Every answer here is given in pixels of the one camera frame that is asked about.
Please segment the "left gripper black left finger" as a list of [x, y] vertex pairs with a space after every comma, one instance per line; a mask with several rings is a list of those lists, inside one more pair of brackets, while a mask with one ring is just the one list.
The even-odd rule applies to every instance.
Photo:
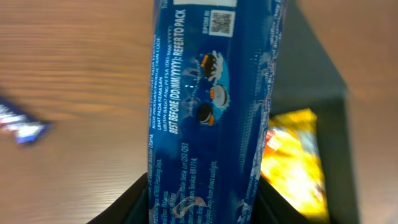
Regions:
[[87, 224], [148, 224], [147, 174], [137, 179], [106, 210]]

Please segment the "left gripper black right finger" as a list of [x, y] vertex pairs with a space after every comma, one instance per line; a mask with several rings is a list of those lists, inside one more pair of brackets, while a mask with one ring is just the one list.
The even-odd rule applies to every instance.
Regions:
[[311, 224], [311, 221], [260, 176], [253, 207], [253, 224]]

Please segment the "black cardboard box with lid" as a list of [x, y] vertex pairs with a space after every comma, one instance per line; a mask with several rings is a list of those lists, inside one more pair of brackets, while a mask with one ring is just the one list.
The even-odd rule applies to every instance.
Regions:
[[360, 222], [346, 111], [346, 84], [299, 8], [287, 3], [272, 92], [273, 115], [309, 108], [332, 223]]

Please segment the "blue snack bar wrapper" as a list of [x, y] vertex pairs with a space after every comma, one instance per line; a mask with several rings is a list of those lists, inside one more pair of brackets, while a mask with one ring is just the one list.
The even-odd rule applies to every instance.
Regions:
[[283, 0], [154, 2], [150, 223], [249, 223]]

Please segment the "purple Dairy Milk chocolate bar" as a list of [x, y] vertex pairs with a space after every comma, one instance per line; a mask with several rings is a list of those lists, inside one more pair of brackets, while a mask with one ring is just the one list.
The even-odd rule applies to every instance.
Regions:
[[36, 118], [1, 97], [1, 131], [11, 133], [17, 144], [33, 144], [51, 127], [48, 121]]

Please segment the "yellow snack packet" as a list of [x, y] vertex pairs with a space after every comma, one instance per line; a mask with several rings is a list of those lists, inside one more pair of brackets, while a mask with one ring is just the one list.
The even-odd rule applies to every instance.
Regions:
[[330, 223], [316, 123], [317, 116], [309, 108], [273, 116], [269, 120], [261, 173], [305, 218]]

